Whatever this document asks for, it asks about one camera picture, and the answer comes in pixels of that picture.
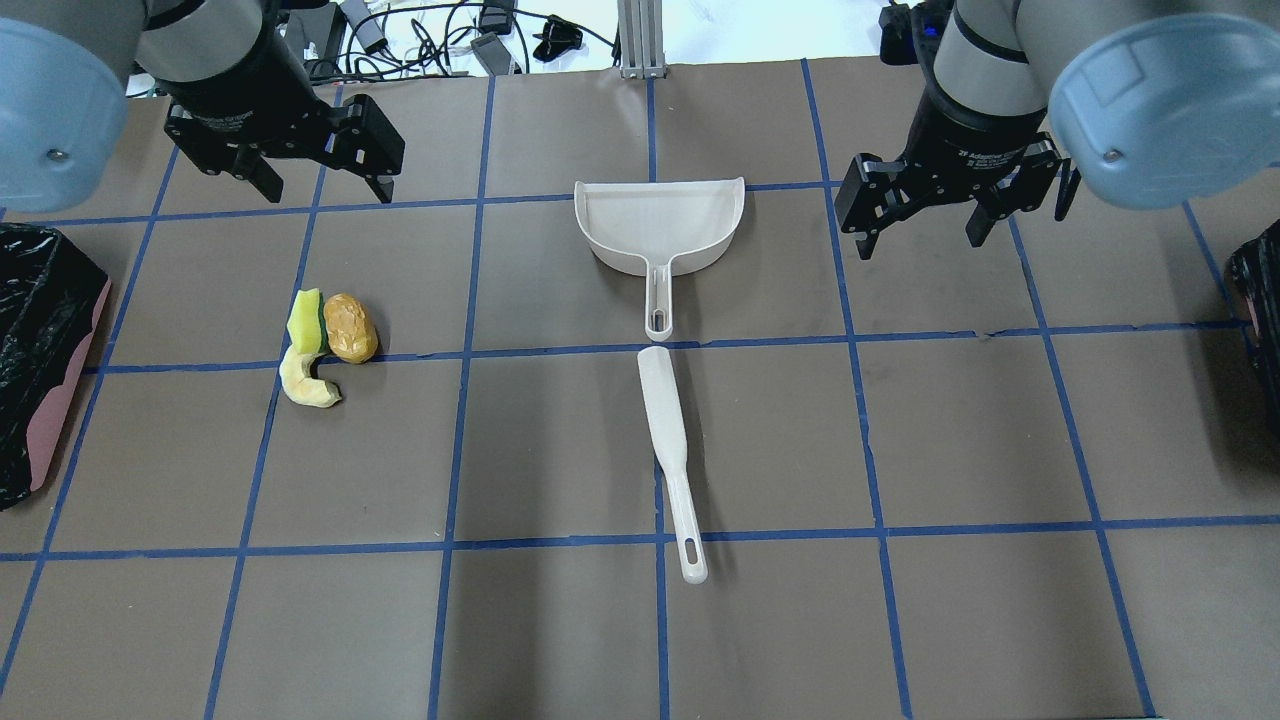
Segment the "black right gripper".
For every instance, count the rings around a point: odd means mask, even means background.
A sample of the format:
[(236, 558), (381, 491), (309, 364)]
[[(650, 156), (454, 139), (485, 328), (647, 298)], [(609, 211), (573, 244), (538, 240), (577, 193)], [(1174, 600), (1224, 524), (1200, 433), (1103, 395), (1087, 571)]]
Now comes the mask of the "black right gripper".
[(1064, 222), (1082, 173), (1052, 140), (1042, 140), (1047, 114), (1041, 108), (991, 115), (941, 88), (925, 88), (908, 133), (905, 161), (869, 152), (852, 158), (835, 199), (840, 231), (854, 237), (865, 261), (884, 231), (923, 209), (920, 199), (963, 202), (973, 195), (975, 208), (965, 232), (969, 245), (979, 249), (997, 222), (1041, 208), (1053, 182), (1059, 183), (1053, 219)]

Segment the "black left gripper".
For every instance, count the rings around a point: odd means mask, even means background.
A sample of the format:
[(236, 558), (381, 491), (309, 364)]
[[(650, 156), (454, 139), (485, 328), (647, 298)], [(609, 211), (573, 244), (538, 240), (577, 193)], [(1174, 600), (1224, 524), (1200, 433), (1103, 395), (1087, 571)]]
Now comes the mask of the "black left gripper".
[(264, 156), (305, 158), (362, 178), (381, 204), (394, 199), (406, 143), (390, 118), (369, 95), (324, 102), (298, 60), (243, 60), (202, 79), (165, 78), (163, 90), (166, 136), (206, 176), (229, 174), (280, 202), (283, 178)]

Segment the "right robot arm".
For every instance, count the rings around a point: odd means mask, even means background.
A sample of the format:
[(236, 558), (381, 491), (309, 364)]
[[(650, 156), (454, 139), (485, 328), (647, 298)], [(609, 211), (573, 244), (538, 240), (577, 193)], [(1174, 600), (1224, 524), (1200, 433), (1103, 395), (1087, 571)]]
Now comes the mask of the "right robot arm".
[(858, 154), (836, 195), (865, 260), (925, 208), (973, 202), (979, 247), (1052, 183), (1056, 218), (1080, 184), (1155, 210), (1277, 160), (1275, 1), (893, 1), (881, 28), (924, 86), (904, 150)]

